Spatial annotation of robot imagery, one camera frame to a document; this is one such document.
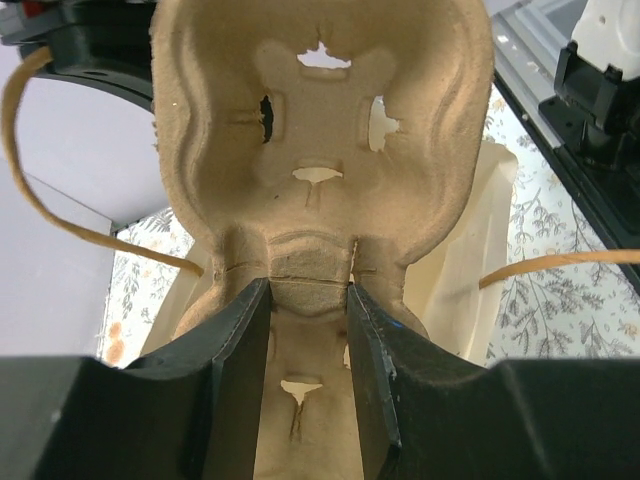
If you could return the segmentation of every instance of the elastic band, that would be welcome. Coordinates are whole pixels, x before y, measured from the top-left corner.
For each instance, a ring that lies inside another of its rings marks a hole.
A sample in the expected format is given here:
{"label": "elastic band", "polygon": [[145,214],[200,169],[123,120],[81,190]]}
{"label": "elastic band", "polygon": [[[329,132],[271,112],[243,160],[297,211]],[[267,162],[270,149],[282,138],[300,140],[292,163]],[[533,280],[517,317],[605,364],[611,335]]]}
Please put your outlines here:
{"label": "elastic band", "polygon": [[28,200],[28,202],[38,211],[40,214],[53,225],[66,230],[73,235],[80,237],[83,240],[100,245],[103,247],[113,248],[127,253],[133,253],[134,255],[140,255],[142,257],[150,258],[157,262],[165,263],[173,267],[189,270],[198,276],[202,276],[204,270],[199,265],[196,265],[189,260],[174,257],[172,255],[165,255],[163,253],[154,252],[148,248],[132,245],[127,242],[123,242],[115,237],[104,235],[102,233],[95,232],[88,228],[81,227],[75,223],[68,222],[58,217],[45,207],[42,201],[37,197],[31,186],[25,178],[20,162],[20,156],[18,154],[18,146],[16,144],[16,117],[18,115],[18,108],[22,101],[22,95],[29,80],[44,67],[47,63],[52,61],[51,51],[48,47],[42,47],[28,57],[24,59],[15,71],[9,77],[9,81],[4,87],[4,93],[2,96],[2,145],[4,146],[7,160],[9,161],[9,167],[11,169],[11,175],[18,190]]}
{"label": "elastic band", "polygon": [[514,275],[547,270],[549,268],[564,267],[578,263],[640,263],[640,250],[608,250],[604,252],[565,253],[561,255],[547,255],[544,257],[523,260],[507,265],[480,280],[480,289]]}

